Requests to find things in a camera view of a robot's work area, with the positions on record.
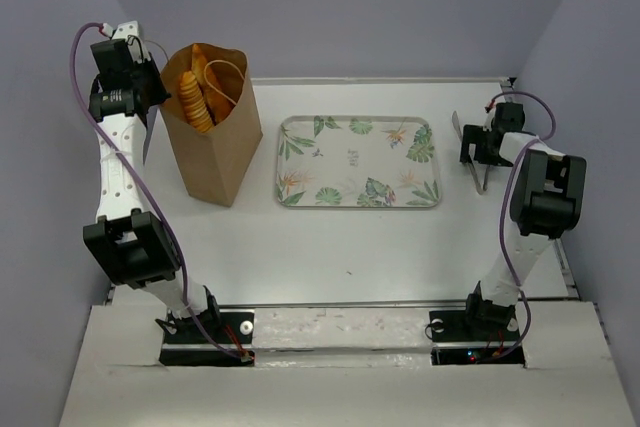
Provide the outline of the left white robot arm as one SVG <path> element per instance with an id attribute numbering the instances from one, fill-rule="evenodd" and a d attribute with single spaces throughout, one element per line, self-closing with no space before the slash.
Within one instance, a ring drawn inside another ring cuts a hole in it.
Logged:
<path id="1" fill-rule="evenodd" d="M 174 232 L 140 173 L 150 108 L 169 99 L 136 21 L 95 24 L 98 73 L 81 102 L 100 151 L 100 200 L 83 241 L 111 283 L 142 290 L 169 310 L 162 327 L 209 342 L 222 316 L 209 289 L 190 279 Z"/>

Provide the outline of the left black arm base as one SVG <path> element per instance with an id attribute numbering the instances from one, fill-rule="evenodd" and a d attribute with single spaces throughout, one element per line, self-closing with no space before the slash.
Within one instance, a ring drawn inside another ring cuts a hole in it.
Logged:
<path id="1" fill-rule="evenodd" d="M 159 362 L 168 367 L 251 367 L 255 363 L 255 311 L 222 309 L 221 323 L 200 320 L 204 335 L 191 318 L 171 313 L 155 323 L 162 331 Z"/>

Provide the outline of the fake ridged spiral bread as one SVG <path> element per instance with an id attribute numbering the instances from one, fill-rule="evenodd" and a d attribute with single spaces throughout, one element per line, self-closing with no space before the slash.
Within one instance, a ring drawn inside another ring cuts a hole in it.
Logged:
<path id="1" fill-rule="evenodd" d="M 192 71 L 181 74 L 178 97 L 187 123 L 199 133 L 206 133 L 214 127 L 204 96 Z"/>

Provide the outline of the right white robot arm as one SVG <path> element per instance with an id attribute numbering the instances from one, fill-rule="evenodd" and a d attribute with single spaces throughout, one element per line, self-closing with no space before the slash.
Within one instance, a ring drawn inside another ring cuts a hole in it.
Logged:
<path id="1" fill-rule="evenodd" d="M 491 103 L 482 125 L 462 125 L 457 114 L 452 124 L 461 142 L 460 162 L 475 182 L 477 164 L 511 169 L 499 214 L 499 256 L 460 315 L 462 331 L 482 339 L 508 327 L 540 256 L 578 224 L 587 162 L 525 131 L 524 106 L 518 103 Z"/>

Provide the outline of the fake baguette bread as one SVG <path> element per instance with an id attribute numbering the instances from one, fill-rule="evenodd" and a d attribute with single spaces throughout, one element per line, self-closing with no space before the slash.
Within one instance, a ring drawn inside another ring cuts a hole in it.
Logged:
<path id="1" fill-rule="evenodd" d="M 232 112 L 234 101 L 226 95 L 201 46 L 191 47 L 191 70 L 203 92 L 205 104 L 215 124 L 223 122 Z"/>

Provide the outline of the metal kitchen tongs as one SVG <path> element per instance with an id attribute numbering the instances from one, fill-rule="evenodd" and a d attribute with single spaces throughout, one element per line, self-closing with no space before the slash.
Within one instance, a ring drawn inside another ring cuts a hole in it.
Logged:
<path id="1" fill-rule="evenodd" d="M 463 144 L 463 128 L 460 123 L 458 113 L 456 111 L 453 111 L 451 115 L 451 123 L 460 144 Z M 485 193 L 488 192 L 489 179 L 490 179 L 492 166 L 485 165 L 484 174 L 482 177 L 480 177 L 478 170 L 476 169 L 476 163 L 474 161 L 473 154 L 474 152 L 472 150 L 467 151 L 466 160 L 463 162 L 463 164 L 466 166 L 467 170 L 471 175 L 476 192 L 479 195 L 484 195 Z"/>

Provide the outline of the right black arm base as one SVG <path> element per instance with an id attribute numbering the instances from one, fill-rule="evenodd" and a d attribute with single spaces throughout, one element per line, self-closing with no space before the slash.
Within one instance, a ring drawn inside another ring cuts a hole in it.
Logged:
<path id="1" fill-rule="evenodd" d="M 463 310 L 430 311 L 424 333 L 432 342 L 434 366 L 525 365 L 521 346 L 505 354 L 518 340 L 518 329 L 490 333 L 473 329 L 466 324 Z"/>

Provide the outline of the brown paper bag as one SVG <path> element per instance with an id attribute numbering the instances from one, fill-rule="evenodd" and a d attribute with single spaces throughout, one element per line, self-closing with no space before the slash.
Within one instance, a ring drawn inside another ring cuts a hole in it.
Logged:
<path id="1" fill-rule="evenodd" d="M 262 138 L 248 60 L 242 51 L 199 44 L 223 91 L 234 101 L 221 123 L 199 133 L 185 118 L 178 97 L 179 79 L 191 70 L 191 47 L 175 53 L 161 72 L 171 94 L 160 107 L 171 146 L 188 194 L 229 207 L 233 204 Z"/>

